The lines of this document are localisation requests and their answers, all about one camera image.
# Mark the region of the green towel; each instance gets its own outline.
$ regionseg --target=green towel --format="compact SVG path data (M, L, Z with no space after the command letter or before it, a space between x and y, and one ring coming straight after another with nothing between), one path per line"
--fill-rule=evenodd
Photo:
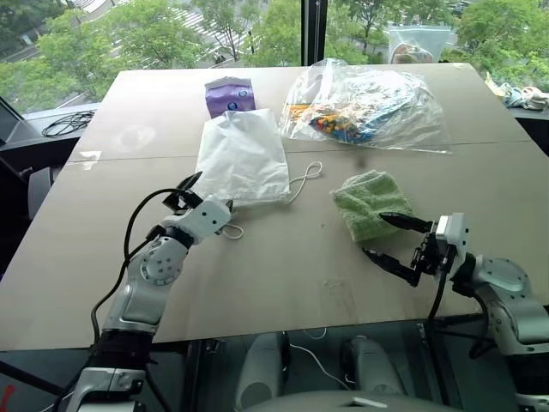
M337 209L353 241L385 236L398 229L379 217L381 212L412 215L412 207L395 179L386 172L370 170L347 179L337 191L331 191Z

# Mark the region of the glass window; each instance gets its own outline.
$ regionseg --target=glass window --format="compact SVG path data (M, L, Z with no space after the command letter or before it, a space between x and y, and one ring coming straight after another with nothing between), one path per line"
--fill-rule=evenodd
M5 1L0 40L0 96L38 112L101 101L120 70L300 64L300 1Z
M547 0L330 0L326 24L325 57L467 62L497 84L549 92Z

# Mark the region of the white string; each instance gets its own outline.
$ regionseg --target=white string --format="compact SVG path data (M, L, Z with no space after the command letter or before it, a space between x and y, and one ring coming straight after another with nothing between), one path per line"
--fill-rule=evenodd
M227 232L226 230L227 227L231 227L232 229L238 231L238 234L235 234L235 235L229 234L229 232ZM227 239L230 239L230 240L238 240L242 236L244 236L244 229L238 225L233 225L232 223L227 223L223 227L223 230L221 232L225 235Z
M315 341L320 341L321 339L323 339L326 336L327 331L328 331L328 328L324 328L324 332L320 336L313 336L306 330L303 330L303 333L305 333L309 338L311 338Z
M313 168L313 167L318 167L318 170L314 173L309 173L309 171ZM298 196L299 196L299 193L301 193L301 190L303 189L303 186L305 186L305 181L307 179L313 179L313 178L317 178L318 176L320 176L321 174L321 171L323 170L323 163L321 161L312 161L311 163L309 163L309 166L307 166L307 168L305 169L305 174L303 176L299 176L298 178L294 178L292 180L290 180L289 184L291 185L292 183L295 183L297 182L298 180L301 180L301 185L299 185L299 188L298 188L298 191L296 191L292 197L289 198L289 200L287 201L288 203L291 203L293 202ZM235 234L235 235L232 235L232 234L229 234L229 232L226 230L227 227L230 227L231 229L234 229L238 232L238 234ZM223 235L230 239L230 240L238 240L240 238L242 238L244 236L244 228L239 226L239 225L235 225L233 223L227 223L223 229L221 230L221 232L223 233ZM322 335L322 337L319 337L317 339L322 339L324 336L326 336L326 330L324 329L324 334Z
M309 174L309 171L313 167L318 167L318 170L314 173ZM305 169L305 174L303 176L299 176L298 178L294 178L290 180L290 185L294 182L297 182L298 180L301 180L301 185L299 185L298 191L296 191L293 194L293 196L290 197L290 199L288 200L288 203L293 202L299 196L299 193L301 193L301 189L303 189L303 186L305 186L305 181L307 179L317 178L318 176L320 176L320 173L322 170L323 170L323 163L321 161L312 161L311 163L309 163L309 166L307 166L307 168Z
M303 348L302 346L298 346L298 345L294 345L293 343L290 343L290 346L292 348L295 348L295 349L300 349L300 350L303 350L304 352L306 352L307 354L309 354L310 356L312 356L312 359L315 360L315 362L317 363L318 367L320 367L320 370L323 371L323 373L329 377L330 379L333 379L335 382L337 382L338 384L340 384L341 386L343 386L345 389L347 389L348 391L351 390L351 388L349 388L347 386L347 384L345 382L342 382L340 381L338 378L336 378L334 375L326 372L326 369L324 369L323 367L323 364L320 363L320 361L318 360L317 356L315 354L313 354L309 349L307 348Z

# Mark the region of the green foliage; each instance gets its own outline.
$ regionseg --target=green foliage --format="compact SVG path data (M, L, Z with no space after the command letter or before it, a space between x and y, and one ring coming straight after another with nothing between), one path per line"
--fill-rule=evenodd
M259 0L192 0L198 7L207 30L215 30L215 40L223 52L240 58L238 39L245 36L259 17Z
M4 54L23 47L20 36L37 30L48 17L63 13L58 0L0 0L0 50Z
M76 90L74 78L55 71L43 58L0 63L0 95L18 112L51 109Z
M203 41L177 20L177 9L167 0L134 0L112 9L101 27L128 68L192 69L205 52Z
M465 9L457 34L472 54L483 47L546 52L549 15L538 0L482 0Z
M120 70L111 56L111 42L93 22L79 24L80 10L68 10L47 22L50 33L38 48L55 70L73 78L79 93L101 99Z
M349 6L331 4L328 7L324 56L340 58L349 64L368 63L368 57L352 40L353 34L359 30L360 25L350 18Z
M328 7L328 22L324 56L341 58L350 64L364 64L368 57L353 43L360 26L349 17L346 4L333 3ZM250 66L297 66L301 64L300 4L294 0L271 0L266 12L254 26L255 54L245 55Z
M301 11L295 0L271 0L253 28L255 54L244 55L250 66L299 66L301 64ZM250 46L252 40L246 40Z
M337 0L334 4L348 6L348 15L362 27L358 38L363 43L364 54L371 46L375 55L378 46L389 43L383 34L389 21L421 25L454 22L444 0Z
M146 64L193 68L203 43L175 11L168 0L134 0L95 21L82 21L81 10L66 10L47 21L49 33L37 43L40 58L0 65L0 95L31 112L53 108L73 94L101 100L120 70Z
M378 52L368 56L368 63L369 64L385 64L387 63L387 59L383 56L381 52Z
M421 25L451 25L454 23L444 0L398 0L392 8L398 10L395 22Z
M497 83L549 91L549 11L538 0L474 3L464 11L457 34L462 51L445 51L442 58L488 70Z

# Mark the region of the plastic bag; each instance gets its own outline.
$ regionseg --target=plastic bag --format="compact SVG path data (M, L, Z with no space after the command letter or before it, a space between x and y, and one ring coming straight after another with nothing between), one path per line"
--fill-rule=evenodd
M450 152L442 107L417 76L326 59L298 77L281 116L291 139Z
M284 200L289 194L286 157L270 109L224 112L204 124L193 191L235 207Z
M436 63L449 33L446 26L389 27L388 63Z

